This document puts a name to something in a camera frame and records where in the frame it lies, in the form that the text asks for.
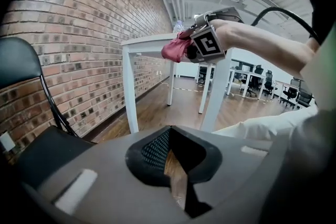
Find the black office chair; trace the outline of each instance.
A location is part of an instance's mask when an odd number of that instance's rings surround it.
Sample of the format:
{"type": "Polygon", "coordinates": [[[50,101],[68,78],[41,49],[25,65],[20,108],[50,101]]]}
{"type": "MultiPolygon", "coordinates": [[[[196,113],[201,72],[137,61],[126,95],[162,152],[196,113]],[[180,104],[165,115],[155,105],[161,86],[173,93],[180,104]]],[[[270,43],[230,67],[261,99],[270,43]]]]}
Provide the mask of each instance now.
{"type": "Polygon", "coordinates": [[[79,138],[58,110],[47,87],[38,56],[28,42],[17,37],[0,39],[0,78],[0,89],[39,78],[56,122],[56,126],[45,129],[21,153],[15,164],[20,180],[36,189],[54,171],[94,143],[79,138]]]}
{"type": "MultiPolygon", "coordinates": [[[[291,79],[290,80],[290,84],[291,85],[293,85],[293,86],[296,86],[296,87],[300,87],[300,80],[297,80],[297,79],[291,79]]],[[[281,103],[281,101],[284,103],[284,102],[286,102],[286,107],[287,107],[287,105],[288,105],[288,103],[289,103],[289,99],[293,99],[293,98],[295,98],[296,97],[296,95],[297,95],[297,89],[294,89],[294,88],[291,88],[291,87],[289,87],[289,89],[288,89],[288,91],[283,91],[283,93],[285,94],[285,95],[287,95],[287,99],[284,99],[284,98],[281,98],[280,99],[280,103],[281,103]]]]}
{"type": "Polygon", "coordinates": [[[312,98],[313,98],[313,94],[308,89],[306,82],[303,80],[300,80],[299,95],[297,96],[296,101],[298,102],[299,105],[302,105],[305,108],[307,108],[310,106],[309,103],[312,98]]]}
{"type": "MultiPolygon", "coordinates": [[[[255,74],[262,74],[263,71],[264,71],[264,69],[261,68],[261,65],[257,65],[254,73],[255,74]]],[[[244,83],[246,85],[246,79],[242,79],[242,83],[244,83]]],[[[252,76],[251,81],[249,81],[248,88],[247,88],[247,92],[250,94],[250,96],[252,96],[252,93],[255,96],[257,96],[257,94],[254,91],[252,91],[251,89],[259,89],[259,78],[252,76]]]]}
{"type": "MultiPolygon", "coordinates": [[[[198,82],[199,83],[205,83],[205,78],[206,78],[206,70],[207,70],[207,67],[200,67],[199,68],[199,80],[198,82]]],[[[214,69],[211,68],[211,75],[210,75],[210,78],[212,78],[214,75],[214,69]]]]}
{"type": "Polygon", "coordinates": [[[274,90],[274,87],[272,86],[272,79],[273,79],[273,75],[272,75],[272,71],[268,70],[266,72],[266,82],[264,84],[265,86],[265,96],[266,95],[272,95],[272,91],[274,90]]]}

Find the plastic bottle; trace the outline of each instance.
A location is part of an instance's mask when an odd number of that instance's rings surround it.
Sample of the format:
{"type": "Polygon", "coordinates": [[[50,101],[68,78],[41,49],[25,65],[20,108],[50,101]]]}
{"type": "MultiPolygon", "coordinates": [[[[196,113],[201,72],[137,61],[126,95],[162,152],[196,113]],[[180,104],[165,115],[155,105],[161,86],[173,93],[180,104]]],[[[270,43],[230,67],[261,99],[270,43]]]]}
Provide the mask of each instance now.
{"type": "Polygon", "coordinates": [[[178,33],[184,31],[184,27],[182,25],[182,21],[178,20],[176,25],[174,26],[173,33],[178,33]]]}

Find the red brick wall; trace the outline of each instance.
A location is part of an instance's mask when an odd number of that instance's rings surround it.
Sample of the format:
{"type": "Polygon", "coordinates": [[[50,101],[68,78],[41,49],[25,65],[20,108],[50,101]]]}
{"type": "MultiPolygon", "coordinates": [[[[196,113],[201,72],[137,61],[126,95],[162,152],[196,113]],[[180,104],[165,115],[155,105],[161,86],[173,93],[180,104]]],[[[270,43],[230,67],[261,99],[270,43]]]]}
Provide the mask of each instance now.
{"type": "MultiPolygon", "coordinates": [[[[124,106],[120,42],[171,31],[162,0],[13,0],[1,36],[33,45],[56,104],[83,136],[124,106]]],[[[168,75],[162,59],[138,57],[134,69],[136,95],[168,75]]],[[[17,144],[9,159],[52,124],[36,80],[2,90],[0,106],[0,132],[17,144]]]]}

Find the black cable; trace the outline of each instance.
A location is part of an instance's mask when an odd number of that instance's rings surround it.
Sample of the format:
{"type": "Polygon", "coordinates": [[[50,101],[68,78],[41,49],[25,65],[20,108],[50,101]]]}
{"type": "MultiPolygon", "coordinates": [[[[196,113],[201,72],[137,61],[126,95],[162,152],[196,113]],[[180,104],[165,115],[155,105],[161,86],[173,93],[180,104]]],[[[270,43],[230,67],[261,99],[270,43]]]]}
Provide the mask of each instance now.
{"type": "Polygon", "coordinates": [[[290,12],[289,10],[286,10],[284,8],[270,7],[270,8],[264,9],[261,13],[259,13],[259,15],[257,16],[257,18],[253,21],[253,23],[251,25],[252,26],[256,26],[258,24],[258,22],[261,20],[261,18],[263,18],[269,12],[281,12],[281,13],[284,13],[287,16],[291,17],[293,20],[297,21],[301,26],[303,26],[303,28],[305,30],[307,30],[308,33],[314,39],[316,39],[316,41],[319,44],[321,44],[321,40],[318,37],[318,35],[315,33],[315,31],[303,19],[301,19],[298,15],[294,14],[293,12],[290,12]]]}

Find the white pants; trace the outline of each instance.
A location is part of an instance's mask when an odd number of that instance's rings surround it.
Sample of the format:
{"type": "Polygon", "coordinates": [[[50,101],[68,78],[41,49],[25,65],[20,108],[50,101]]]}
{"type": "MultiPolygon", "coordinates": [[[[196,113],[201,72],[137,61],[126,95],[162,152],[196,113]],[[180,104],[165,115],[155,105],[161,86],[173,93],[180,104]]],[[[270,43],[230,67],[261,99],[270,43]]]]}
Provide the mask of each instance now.
{"type": "Polygon", "coordinates": [[[317,112],[317,106],[313,105],[308,108],[285,112],[278,116],[249,119],[213,133],[237,138],[272,140],[280,132],[290,133],[298,123],[316,115],[317,112]]]}

